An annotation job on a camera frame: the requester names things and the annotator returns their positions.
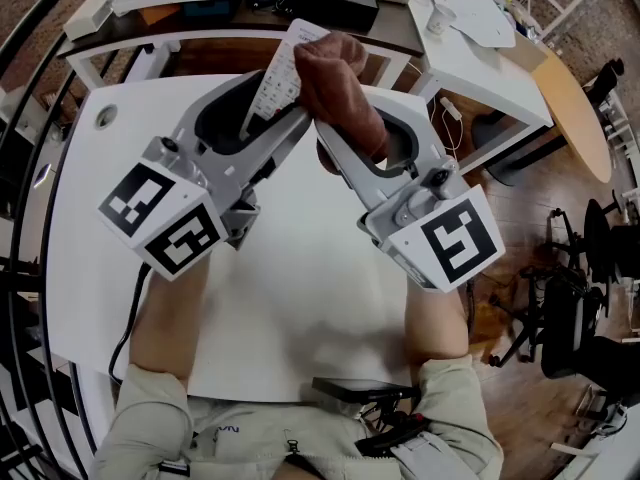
sleeve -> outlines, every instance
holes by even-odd
[[[422,399],[415,412],[431,421],[440,437],[482,480],[497,480],[502,448],[495,440],[482,402],[471,356],[427,361],[420,368]]]
[[[91,465],[92,480],[162,478],[158,466],[177,461],[191,442],[187,393],[167,373],[129,365],[111,429]]]

wooden floor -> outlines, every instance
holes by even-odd
[[[276,46],[277,41],[255,39],[184,42],[175,59],[173,74],[243,73],[265,68]],[[381,59],[375,57],[369,60],[361,77],[363,83],[371,83],[380,62]],[[405,69],[395,89],[408,91],[417,77],[417,72]],[[469,136],[473,117],[491,109],[454,94],[446,95],[463,114],[464,135],[457,154],[464,158],[473,151]],[[434,125],[447,145],[441,114],[442,106],[438,105]],[[449,117],[448,125],[457,139],[459,123]],[[534,146],[552,138],[552,132]],[[566,465],[567,456],[550,450],[549,445],[553,441],[574,446],[584,442],[586,434],[579,430],[573,412],[588,382],[577,376],[546,379],[540,370],[539,353],[536,364],[520,363],[514,358],[502,369],[488,366],[489,354],[500,355],[511,343],[510,319],[488,304],[489,296],[496,293],[506,304],[511,304],[514,298],[521,298],[524,284],[514,278],[520,269],[532,263],[554,264],[564,260],[543,246],[551,238],[560,242],[567,238],[561,219],[550,218],[550,212],[558,207],[564,209],[574,230],[581,233],[589,199],[594,198],[604,206],[611,202],[614,185],[618,190],[630,188],[626,161],[618,159],[617,164],[614,180],[604,185],[565,147],[527,168],[517,187],[498,183],[483,169],[466,176],[470,185],[481,184],[484,188],[507,248],[506,254],[485,271],[491,279],[482,275],[476,278],[477,314],[472,336],[474,365],[481,380],[489,423],[505,452],[503,479],[553,478]],[[612,223],[616,218],[610,215]],[[623,296],[623,290],[617,287],[611,316],[601,322],[600,334],[612,338],[630,334]]]

desk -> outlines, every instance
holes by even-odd
[[[360,40],[369,53],[385,57],[374,85],[391,89],[411,59],[422,57],[424,50],[413,25],[411,13],[404,5],[379,3],[380,10],[371,30],[358,32],[343,29]],[[90,57],[105,52],[153,44],[153,54],[142,52],[137,64],[145,70],[144,78],[155,78],[179,41],[199,38],[251,37],[282,39],[291,20],[268,10],[252,11],[242,2],[233,19],[216,23],[212,19],[183,18],[173,14],[154,25],[147,25],[139,13],[120,18],[112,14],[95,33],[65,41],[58,56],[66,58],[78,77],[90,90],[105,83]]]
[[[514,117],[506,130],[498,130],[482,147],[460,161],[460,172],[484,164],[552,120],[533,77],[493,48],[483,48],[449,27],[441,36],[426,30],[432,4],[409,2],[424,47],[424,73],[411,89],[427,101],[447,89]]]
[[[47,291],[51,351],[106,373],[140,266],[100,222],[97,205],[151,137],[233,75],[148,80],[92,91],[70,137],[55,198]],[[427,112],[422,98],[365,88]],[[94,126],[107,104],[108,128]],[[405,275],[357,228],[364,207],[320,165],[312,127],[256,187],[262,213],[239,252],[212,255],[193,395],[264,402],[307,398],[313,376],[409,382]],[[122,376],[125,347],[116,365]]]
[[[548,131],[542,128],[494,158],[486,168],[501,183],[515,185],[524,168],[569,144],[584,166],[599,181],[608,183],[611,179],[611,159],[598,117],[569,69],[551,50],[544,47],[544,51],[547,60],[533,72],[533,78],[560,134],[529,154],[519,151],[522,146]],[[473,138],[476,145],[491,142],[490,138],[498,133],[496,129],[501,126],[497,123],[500,117],[497,114],[488,122],[474,123]]]

beige jacket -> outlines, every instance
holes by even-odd
[[[326,480],[497,480],[502,450],[487,426],[471,357],[428,361],[420,388],[416,412],[432,421],[429,432],[395,449],[394,459],[372,459],[354,445],[371,435],[358,420],[318,407],[187,400],[175,377],[130,366],[90,477],[267,480],[295,440]]]

brown cloth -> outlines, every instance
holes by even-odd
[[[293,49],[302,81],[301,103],[314,116],[340,126],[352,148],[378,163],[387,157],[384,121],[367,101],[358,75],[367,62],[364,46],[343,32],[331,32],[317,41]],[[322,164],[336,172],[326,151],[318,144]]]

